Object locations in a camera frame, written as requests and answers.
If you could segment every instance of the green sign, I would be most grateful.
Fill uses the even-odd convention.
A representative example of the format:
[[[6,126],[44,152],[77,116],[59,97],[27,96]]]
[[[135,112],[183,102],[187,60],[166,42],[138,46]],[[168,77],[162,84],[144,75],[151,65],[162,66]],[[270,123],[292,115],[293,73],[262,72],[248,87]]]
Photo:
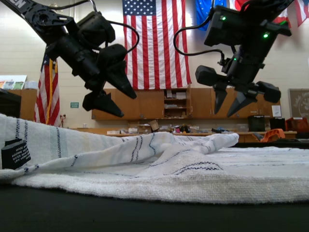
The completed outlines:
[[[71,102],[71,109],[78,109],[79,108],[79,102]]]

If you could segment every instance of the wall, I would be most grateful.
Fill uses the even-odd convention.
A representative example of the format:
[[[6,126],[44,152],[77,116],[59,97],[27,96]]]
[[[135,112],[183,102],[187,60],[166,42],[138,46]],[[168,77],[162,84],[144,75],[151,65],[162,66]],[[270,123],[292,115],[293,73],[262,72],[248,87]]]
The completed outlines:
[[[65,5],[74,2],[73,0],[37,0],[36,2],[49,5],[52,2]],[[122,1],[102,1],[97,0],[97,7],[103,15],[113,21],[122,22]],[[65,10],[63,14],[74,16],[79,21],[92,10],[91,4],[84,4],[70,10]],[[289,17],[292,23],[292,37],[279,36],[265,60],[265,68],[259,72],[256,81],[266,81],[278,86],[282,91],[281,105],[284,117],[290,117],[288,89],[289,88],[309,88],[309,20],[301,27],[297,27],[294,4],[289,9]],[[186,25],[196,25],[195,1],[187,0]],[[123,28],[115,26],[115,43],[124,44]],[[209,49],[203,45],[205,32],[199,30],[189,30],[188,49],[189,52],[197,52]],[[45,44],[32,31],[27,23],[0,3],[0,74],[27,74],[28,80],[38,81],[40,68],[44,54]],[[218,46],[230,57],[230,48]],[[198,65],[214,67],[219,73],[221,66],[217,64],[220,55],[216,53],[205,54],[198,57],[190,57],[190,74],[192,87],[205,87],[196,82],[195,70]],[[126,121],[102,121],[96,122],[91,119],[91,112],[86,112],[83,108],[70,109],[70,102],[80,102],[88,91],[84,88],[84,82],[79,77],[71,75],[71,68],[59,59],[59,86],[61,97],[61,113],[67,114],[65,126],[76,128],[82,127],[84,123],[88,127],[126,127]],[[200,124],[203,128],[211,128],[222,125],[226,128],[233,128],[234,123],[243,123],[244,120],[199,120],[191,121]]]

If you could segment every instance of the fabric label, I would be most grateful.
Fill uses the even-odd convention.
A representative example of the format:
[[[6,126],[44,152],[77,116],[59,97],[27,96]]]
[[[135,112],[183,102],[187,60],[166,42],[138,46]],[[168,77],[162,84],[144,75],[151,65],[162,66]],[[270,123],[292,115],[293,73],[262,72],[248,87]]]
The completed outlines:
[[[1,149],[1,157],[2,169],[16,170],[31,160],[27,142],[22,139],[5,142],[5,147]]]

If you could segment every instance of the flag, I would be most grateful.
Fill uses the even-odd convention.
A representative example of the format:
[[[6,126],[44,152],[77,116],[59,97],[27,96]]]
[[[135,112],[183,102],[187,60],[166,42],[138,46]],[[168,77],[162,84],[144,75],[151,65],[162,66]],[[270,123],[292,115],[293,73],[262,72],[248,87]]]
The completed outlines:
[[[197,24],[202,24],[206,18],[208,17],[208,13],[211,10],[211,2],[212,0],[196,0],[197,6]],[[226,7],[226,0],[215,0],[214,5],[224,6]],[[199,28],[200,30],[207,30],[208,24]]]
[[[44,55],[39,80],[34,120],[58,127],[60,125],[60,99],[58,85],[58,64]]]
[[[229,0],[230,1],[230,8],[233,10],[240,11],[241,6],[247,2],[248,0]],[[285,9],[275,20],[274,23],[282,23],[284,21],[287,21],[289,23],[289,27],[291,28],[291,23],[288,18],[288,10]]]
[[[191,83],[188,57],[173,46],[174,34],[185,27],[185,0],[123,0],[124,23],[140,34],[137,49],[126,57],[128,79],[134,89],[171,89]],[[137,40],[124,28],[125,47]],[[188,52],[186,31],[179,34],[177,46]]]
[[[297,15],[297,23],[298,26],[302,25],[302,23],[309,18],[309,0],[296,0],[296,15]]]

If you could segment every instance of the towel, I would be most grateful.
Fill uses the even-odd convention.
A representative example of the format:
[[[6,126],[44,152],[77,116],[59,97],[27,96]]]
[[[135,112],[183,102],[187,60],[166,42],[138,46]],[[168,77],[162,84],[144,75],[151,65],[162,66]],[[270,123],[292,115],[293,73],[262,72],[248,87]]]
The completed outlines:
[[[16,170],[1,169],[0,161],[4,184],[169,202],[309,199],[308,151],[229,148],[238,142],[235,133],[190,137],[163,132],[116,138],[4,115],[0,128],[0,147],[22,139],[31,156]]]

